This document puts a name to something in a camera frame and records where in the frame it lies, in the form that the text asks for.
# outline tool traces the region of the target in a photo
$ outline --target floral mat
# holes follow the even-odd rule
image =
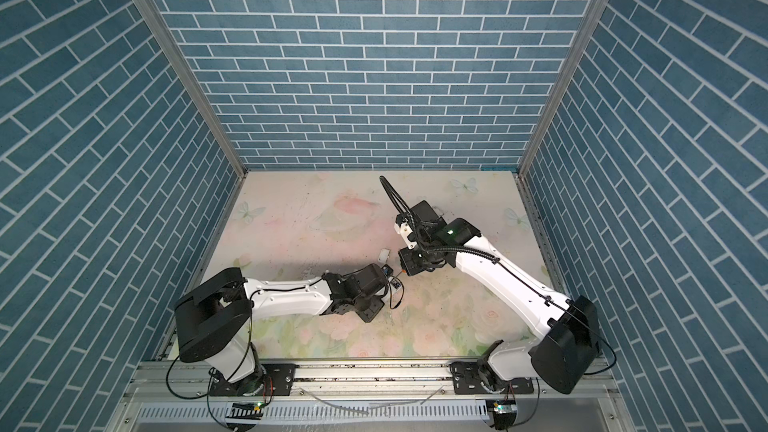
[[[410,206],[426,199],[447,222],[463,217],[504,255],[550,284],[510,172],[386,172]],[[377,262],[399,271],[395,209],[378,172],[252,172],[206,270],[238,266],[244,276],[297,280],[347,273]],[[354,313],[254,321],[262,358],[457,357],[493,341],[524,341],[524,322],[474,278],[450,266],[413,277],[402,304],[366,324]],[[246,335],[246,329],[240,331]]]

